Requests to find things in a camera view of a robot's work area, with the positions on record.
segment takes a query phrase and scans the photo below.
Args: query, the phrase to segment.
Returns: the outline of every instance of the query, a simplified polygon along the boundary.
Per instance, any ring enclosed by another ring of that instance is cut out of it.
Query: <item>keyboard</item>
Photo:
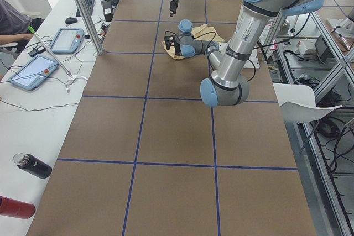
[[[95,0],[85,0],[88,11],[90,12],[90,15],[92,15],[93,12],[93,6],[95,5]],[[76,11],[76,16],[81,17],[79,9]]]

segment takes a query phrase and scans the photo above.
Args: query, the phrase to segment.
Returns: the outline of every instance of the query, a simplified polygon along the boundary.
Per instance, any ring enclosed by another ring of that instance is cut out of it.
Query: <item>chair leg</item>
[[[315,131],[316,131],[317,127],[319,126],[319,124],[320,124],[320,121],[317,120],[316,124],[315,124],[314,128],[312,129],[311,133],[309,134],[308,138],[304,142],[303,146],[300,148],[300,153],[302,153],[303,150],[305,149],[306,144],[310,141],[311,136],[315,133]]]

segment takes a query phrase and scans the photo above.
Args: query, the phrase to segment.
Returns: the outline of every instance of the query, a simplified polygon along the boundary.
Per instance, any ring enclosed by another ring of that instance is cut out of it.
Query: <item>red cylinder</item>
[[[35,212],[35,206],[0,196],[0,215],[14,218],[30,218]]]

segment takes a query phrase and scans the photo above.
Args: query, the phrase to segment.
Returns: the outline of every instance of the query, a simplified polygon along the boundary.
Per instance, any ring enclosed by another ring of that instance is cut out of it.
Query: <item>person's arm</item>
[[[26,40],[29,41],[33,37],[32,33],[20,33],[14,35],[0,35],[0,45],[15,43],[18,41]]]

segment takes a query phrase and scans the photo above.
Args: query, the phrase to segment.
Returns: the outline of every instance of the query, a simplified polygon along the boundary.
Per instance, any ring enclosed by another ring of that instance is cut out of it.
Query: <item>black thermos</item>
[[[31,154],[17,153],[12,158],[20,169],[33,174],[41,179],[51,174],[51,167]]]

